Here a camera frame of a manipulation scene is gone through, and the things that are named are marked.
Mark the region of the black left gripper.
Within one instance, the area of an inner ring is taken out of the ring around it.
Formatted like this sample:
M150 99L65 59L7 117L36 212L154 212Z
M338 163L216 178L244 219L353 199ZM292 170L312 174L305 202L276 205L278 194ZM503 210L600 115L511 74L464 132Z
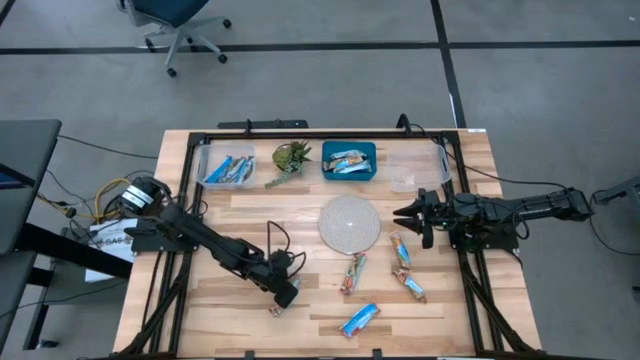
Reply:
M275 303L281 308L287 308L299 293L299 283L290 282L285 268L261 262L251 265L249 279L265 292L272 292Z

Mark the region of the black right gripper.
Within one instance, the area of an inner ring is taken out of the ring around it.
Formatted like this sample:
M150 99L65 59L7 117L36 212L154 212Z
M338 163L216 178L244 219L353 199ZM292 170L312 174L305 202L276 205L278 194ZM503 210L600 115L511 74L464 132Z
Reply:
M393 212L400 218L399 225L412 232L422 234L422 248L430 249L434 245L434 229L448 231L453 226L453 217L447 203L440 201L436 191L418 191L419 203L414 203Z

